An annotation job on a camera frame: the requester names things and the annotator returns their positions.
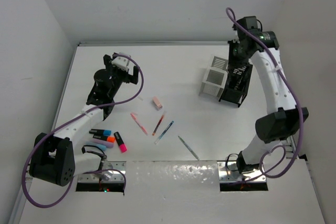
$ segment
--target marker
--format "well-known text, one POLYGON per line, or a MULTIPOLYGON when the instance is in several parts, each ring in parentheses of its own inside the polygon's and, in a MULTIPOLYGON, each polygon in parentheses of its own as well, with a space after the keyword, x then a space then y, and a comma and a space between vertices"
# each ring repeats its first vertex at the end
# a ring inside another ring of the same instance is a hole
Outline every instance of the marker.
POLYGON ((143 133, 145 133, 146 135, 148 135, 146 129, 144 126, 141 125, 141 123, 138 121, 138 119, 135 117, 135 115, 133 115, 131 113, 131 117, 133 118, 133 120, 135 120, 135 122, 137 123, 137 125, 140 127, 140 129, 142 129, 143 133))
POLYGON ((107 149, 105 145, 96 144, 94 142, 86 142, 86 144, 96 146, 96 147, 100 148, 103 152, 106 151, 106 149, 107 149))
POLYGON ((119 132, 115 132, 114 133, 114 137, 115 137, 115 139, 117 141, 117 144, 119 145, 120 151, 122 153, 124 153, 125 151, 127 151, 126 145, 124 144, 124 141, 122 140, 119 132))
POLYGON ((191 154, 193 154, 193 156, 197 159, 200 160, 199 157, 196 155, 196 153, 194 153, 194 151, 189 147, 189 145, 187 145, 187 143, 180 137, 178 136, 179 139, 181 140, 181 142, 184 144, 185 147, 187 147, 187 149, 190 151, 191 154))
POLYGON ((156 127, 155 127, 155 130, 154 130, 152 136, 154 136, 154 135, 156 134, 156 131, 158 130, 159 125, 160 125, 160 123, 162 122, 162 120, 163 120, 165 114, 166 114, 166 111, 163 112, 163 114, 162 114, 162 116, 161 116, 159 122, 157 123, 157 125, 156 125, 156 127))
POLYGON ((99 130, 99 129, 92 129, 91 131, 89 131, 90 134, 94 134, 94 135, 102 135, 102 136, 110 136, 112 135, 112 131, 108 131, 108 130, 99 130))
POLYGON ((115 138, 113 136, 93 135, 92 138, 103 140, 103 141, 107 141, 107 142, 110 142, 110 143, 114 143, 115 142, 115 138))
POLYGON ((172 126, 174 123, 174 121, 172 121, 168 127, 162 132, 162 134, 155 140, 154 144, 157 144, 159 142, 159 140, 163 137, 163 135, 167 132, 167 130, 169 130, 170 126, 172 126))
POLYGON ((92 139, 91 142, 94 142, 96 144, 102 144, 104 146, 106 146, 107 148, 113 148, 113 143, 111 142, 107 142, 107 141, 103 141, 103 140, 99 140, 99 139, 92 139))

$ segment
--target gray wall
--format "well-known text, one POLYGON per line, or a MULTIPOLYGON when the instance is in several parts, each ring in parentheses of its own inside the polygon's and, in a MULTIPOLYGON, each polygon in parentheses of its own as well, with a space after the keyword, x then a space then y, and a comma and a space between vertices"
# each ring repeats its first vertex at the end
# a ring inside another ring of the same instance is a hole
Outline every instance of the gray wall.
POLYGON ((286 76, 309 109, 303 152, 327 223, 336 223, 335 16, 335 0, 285 0, 275 25, 286 76))
POLYGON ((7 223, 33 141, 51 129, 74 49, 44 0, 0 6, 0 223, 7 223))
POLYGON ((46 0, 69 36, 79 41, 229 40, 225 8, 257 15, 270 28, 283 0, 46 0))

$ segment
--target orange pen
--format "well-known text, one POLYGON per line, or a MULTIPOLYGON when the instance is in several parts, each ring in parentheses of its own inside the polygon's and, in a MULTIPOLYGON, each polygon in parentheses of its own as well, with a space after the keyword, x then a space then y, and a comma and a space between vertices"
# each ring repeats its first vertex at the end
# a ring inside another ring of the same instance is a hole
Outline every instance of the orange pen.
POLYGON ((140 127, 140 129, 142 129, 143 133, 145 133, 146 135, 148 135, 145 127, 141 125, 141 123, 138 121, 138 119, 135 117, 135 115, 133 115, 133 113, 131 113, 131 117, 135 120, 135 122, 140 127))

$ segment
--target table surface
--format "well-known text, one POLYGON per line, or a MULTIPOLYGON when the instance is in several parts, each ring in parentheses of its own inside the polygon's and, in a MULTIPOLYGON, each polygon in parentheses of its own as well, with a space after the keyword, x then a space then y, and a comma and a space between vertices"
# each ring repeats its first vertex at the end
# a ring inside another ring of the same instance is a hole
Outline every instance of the table surface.
MULTIPOLYGON (((321 211, 304 161, 291 172, 269 180, 269 191, 220 193, 215 160, 243 150, 255 135, 255 121, 266 114, 266 101, 253 70, 243 105, 219 103, 198 95, 211 55, 227 58, 228 46, 100 46, 78 47, 61 102, 56 125, 78 113, 93 86, 93 75, 104 68, 102 57, 125 52, 144 73, 144 88, 133 101, 116 105, 98 128, 119 131, 128 151, 107 150, 108 160, 127 161, 125 196, 118 193, 79 193, 73 185, 56 207, 38 209, 27 203, 20 223, 323 223, 321 211), (163 109, 157 111, 153 96, 163 109), (157 135, 174 120, 158 145, 154 130, 162 112, 166 117, 157 135), (146 136, 130 116, 138 114, 146 136), (184 147, 180 135, 200 157, 184 147), (185 169, 196 171, 191 176, 185 169)), ((125 100, 139 85, 123 84, 115 101, 125 100)), ((89 140, 88 134, 83 141, 89 140)), ((57 199, 64 188, 34 179, 30 193, 41 203, 57 199)))

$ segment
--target black cable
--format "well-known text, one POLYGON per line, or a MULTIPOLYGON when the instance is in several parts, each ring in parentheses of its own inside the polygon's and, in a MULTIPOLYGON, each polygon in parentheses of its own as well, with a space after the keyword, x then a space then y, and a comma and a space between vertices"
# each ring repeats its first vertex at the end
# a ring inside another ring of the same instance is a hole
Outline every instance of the black cable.
POLYGON ((263 25, 262 25, 262 23, 261 23, 260 20, 257 19, 257 21, 259 22, 259 24, 260 24, 260 30, 262 31, 262 30, 263 30, 263 29, 262 29, 262 28, 263 28, 263 27, 262 27, 263 25))
POLYGON ((230 155, 228 155, 227 158, 226 158, 226 162, 225 162, 225 168, 226 168, 226 170, 229 170, 230 172, 237 172, 238 170, 230 170, 229 167, 227 166, 227 162, 229 162, 229 159, 232 155, 237 155, 238 156, 237 153, 231 153, 230 155))
POLYGON ((98 146, 90 145, 90 144, 86 144, 86 145, 83 145, 82 148, 84 148, 84 147, 93 147, 93 148, 97 148, 97 149, 100 150, 100 151, 104 154, 104 156, 105 156, 105 152, 104 152, 101 148, 99 148, 98 146))

